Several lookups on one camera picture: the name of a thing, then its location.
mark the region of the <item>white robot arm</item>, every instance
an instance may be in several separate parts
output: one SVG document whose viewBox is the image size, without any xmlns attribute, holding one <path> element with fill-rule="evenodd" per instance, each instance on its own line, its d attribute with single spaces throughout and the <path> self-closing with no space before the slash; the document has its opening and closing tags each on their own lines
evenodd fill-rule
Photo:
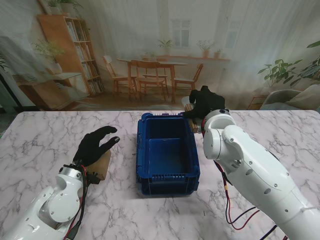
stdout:
<svg viewBox="0 0 320 240">
<path fill-rule="evenodd" d="M 43 189 L 2 240 L 64 240 L 78 210 L 82 173 L 64 166 L 56 187 Z"/>
<path fill-rule="evenodd" d="M 203 149 L 227 179 L 268 215 L 290 240 L 317 240 L 320 212 L 301 194 L 286 168 L 250 138 L 226 110 L 205 117 Z"/>
</svg>

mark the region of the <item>bookshelf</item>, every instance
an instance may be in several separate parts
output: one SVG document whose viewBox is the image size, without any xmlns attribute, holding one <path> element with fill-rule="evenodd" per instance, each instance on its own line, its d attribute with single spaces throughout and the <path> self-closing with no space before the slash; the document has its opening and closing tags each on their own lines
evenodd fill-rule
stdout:
<svg viewBox="0 0 320 240">
<path fill-rule="evenodd" d="M 63 15 L 38 15 L 45 37 L 55 41 L 65 53 L 56 61 L 66 73 L 81 73 L 91 96 L 103 93 L 105 88 L 92 47 L 90 35 L 86 34 L 81 21 Z"/>
</svg>

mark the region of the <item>white marble surface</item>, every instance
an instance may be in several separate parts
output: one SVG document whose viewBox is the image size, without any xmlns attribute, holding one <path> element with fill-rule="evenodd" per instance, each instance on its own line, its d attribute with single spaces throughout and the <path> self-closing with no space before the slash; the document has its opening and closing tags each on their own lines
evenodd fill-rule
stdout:
<svg viewBox="0 0 320 240">
<path fill-rule="evenodd" d="M 195 136 L 201 170 L 197 191 L 178 198 L 137 194 L 136 134 L 142 113 L 19 114 L 0 139 L 0 237 L 41 189 L 55 184 L 59 168 L 72 161 L 84 135 L 106 125 L 118 129 L 121 141 L 111 150 L 106 180 L 88 190 L 76 240 L 257 240 L 273 226 L 262 212 L 240 231 L 226 223 L 221 175 L 213 161 L 205 158 L 200 134 Z M 320 115 L 302 110 L 233 111 L 231 115 L 280 159 L 308 200 L 320 205 Z M 234 187 L 229 191 L 234 219 L 252 205 Z M 236 226 L 244 221 L 239 220 Z M 277 228 L 270 239 L 281 240 L 283 236 Z"/>
</svg>

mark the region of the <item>black glove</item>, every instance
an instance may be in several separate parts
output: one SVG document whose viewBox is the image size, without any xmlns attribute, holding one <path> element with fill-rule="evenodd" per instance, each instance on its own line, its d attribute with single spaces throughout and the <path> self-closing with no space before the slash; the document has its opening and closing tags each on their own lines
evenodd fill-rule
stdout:
<svg viewBox="0 0 320 240">
<path fill-rule="evenodd" d="M 195 102 L 195 106 L 191 111 L 183 113 L 188 119 L 204 119 L 211 111 L 225 109 L 225 98 L 211 92 L 208 86 L 202 86 L 200 91 L 192 90 L 189 101 L 192 104 Z"/>
<path fill-rule="evenodd" d="M 119 142 L 120 138 L 114 136 L 108 142 L 99 146 L 100 140 L 107 134 L 114 134 L 116 131 L 117 129 L 113 126 L 103 126 L 98 130 L 87 133 L 80 142 L 78 151 L 74 155 L 73 163 L 78 167 L 80 165 L 87 167 L 94 164 L 106 151 Z"/>
</svg>

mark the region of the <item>blue plastic crate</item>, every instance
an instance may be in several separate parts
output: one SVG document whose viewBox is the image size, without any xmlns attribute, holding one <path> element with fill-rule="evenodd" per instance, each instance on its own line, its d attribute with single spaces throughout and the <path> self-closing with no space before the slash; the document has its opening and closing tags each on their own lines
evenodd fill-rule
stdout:
<svg viewBox="0 0 320 240">
<path fill-rule="evenodd" d="M 143 114 L 136 152 L 136 181 L 142 194 L 189 195 L 198 189 L 199 159 L 188 119 Z"/>
</svg>

